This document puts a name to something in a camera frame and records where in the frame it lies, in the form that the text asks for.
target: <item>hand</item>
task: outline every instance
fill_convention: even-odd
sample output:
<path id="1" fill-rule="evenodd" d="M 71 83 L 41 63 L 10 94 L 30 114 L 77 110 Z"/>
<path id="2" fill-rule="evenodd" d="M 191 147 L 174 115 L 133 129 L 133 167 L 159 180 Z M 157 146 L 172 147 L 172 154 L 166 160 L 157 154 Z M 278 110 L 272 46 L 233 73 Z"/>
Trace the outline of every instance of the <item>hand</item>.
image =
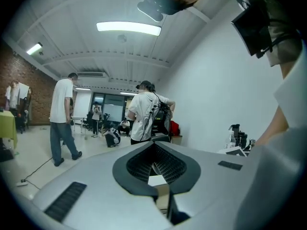
<path id="1" fill-rule="evenodd" d="M 66 115 L 66 124 L 70 124 L 71 123 L 71 116 Z"/>

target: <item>green table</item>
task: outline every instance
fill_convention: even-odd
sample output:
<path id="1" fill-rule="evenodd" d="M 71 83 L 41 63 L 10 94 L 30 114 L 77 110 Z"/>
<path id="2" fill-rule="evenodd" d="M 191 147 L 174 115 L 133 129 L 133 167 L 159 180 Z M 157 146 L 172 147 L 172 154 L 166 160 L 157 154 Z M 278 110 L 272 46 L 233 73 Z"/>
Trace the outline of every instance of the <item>green table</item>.
<path id="1" fill-rule="evenodd" d="M 15 117 L 9 111 L 0 112 L 0 138 L 9 138 L 14 141 L 14 148 L 17 144 L 17 131 Z"/>

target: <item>floor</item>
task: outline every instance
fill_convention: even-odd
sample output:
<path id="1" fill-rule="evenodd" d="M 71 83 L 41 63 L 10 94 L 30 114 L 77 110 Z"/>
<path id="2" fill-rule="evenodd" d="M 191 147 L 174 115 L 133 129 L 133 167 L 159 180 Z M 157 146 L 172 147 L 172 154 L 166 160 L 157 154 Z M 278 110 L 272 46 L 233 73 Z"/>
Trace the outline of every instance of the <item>floor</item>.
<path id="1" fill-rule="evenodd" d="M 82 157 L 73 161 L 68 148 L 64 145 L 62 146 L 62 157 L 65 161 L 59 167 L 55 167 L 52 159 L 48 161 L 51 158 L 49 134 L 49 126 L 31 126 L 23 134 L 18 133 L 17 148 L 14 150 L 15 158 L 0 163 L 1 174 L 8 187 L 13 192 L 19 193 L 30 200 L 33 199 L 39 190 L 35 186 L 42 188 L 82 159 L 130 145 L 130 138 L 124 134 L 121 135 L 120 144 L 115 148 L 108 148 L 104 137 L 92 138 L 92 132 L 90 131 L 87 131 L 87 140 L 85 140 L 84 131 L 81 133 L 81 128 L 76 126 L 72 134 L 75 138 L 77 150 L 83 153 Z M 30 183 L 26 186 L 16 186 L 17 182 L 30 175 L 46 161 L 48 162 L 45 165 L 27 178 L 35 186 Z"/>

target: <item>brick wall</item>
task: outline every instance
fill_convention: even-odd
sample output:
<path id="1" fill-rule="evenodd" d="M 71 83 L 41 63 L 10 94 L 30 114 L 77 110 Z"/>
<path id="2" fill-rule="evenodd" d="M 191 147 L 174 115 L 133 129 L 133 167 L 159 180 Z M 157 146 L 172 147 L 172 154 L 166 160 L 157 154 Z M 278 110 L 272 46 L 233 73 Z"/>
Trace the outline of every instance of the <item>brick wall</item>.
<path id="1" fill-rule="evenodd" d="M 0 42 L 0 106 L 5 106 L 5 92 L 12 80 L 32 88 L 32 125 L 49 124 L 52 94 L 56 81 L 37 70 L 12 49 Z"/>

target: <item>white wall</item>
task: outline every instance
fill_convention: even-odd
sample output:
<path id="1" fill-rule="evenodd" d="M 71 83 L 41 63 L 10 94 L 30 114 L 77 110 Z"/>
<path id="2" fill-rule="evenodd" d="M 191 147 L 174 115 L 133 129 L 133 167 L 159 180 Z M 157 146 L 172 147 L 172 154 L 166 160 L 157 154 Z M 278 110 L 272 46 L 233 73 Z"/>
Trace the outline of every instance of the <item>white wall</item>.
<path id="1" fill-rule="evenodd" d="M 76 97 L 76 103 L 73 110 L 73 116 L 75 117 L 84 117 L 86 118 L 92 100 L 91 91 L 79 91 Z"/>
<path id="2" fill-rule="evenodd" d="M 280 67 L 248 54 L 230 23 L 241 12 L 234 0 L 227 3 L 157 84 L 159 94 L 176 101 L 183 146 L 216 152 L 237 123 L 258 139 L 276 111 Z"/>

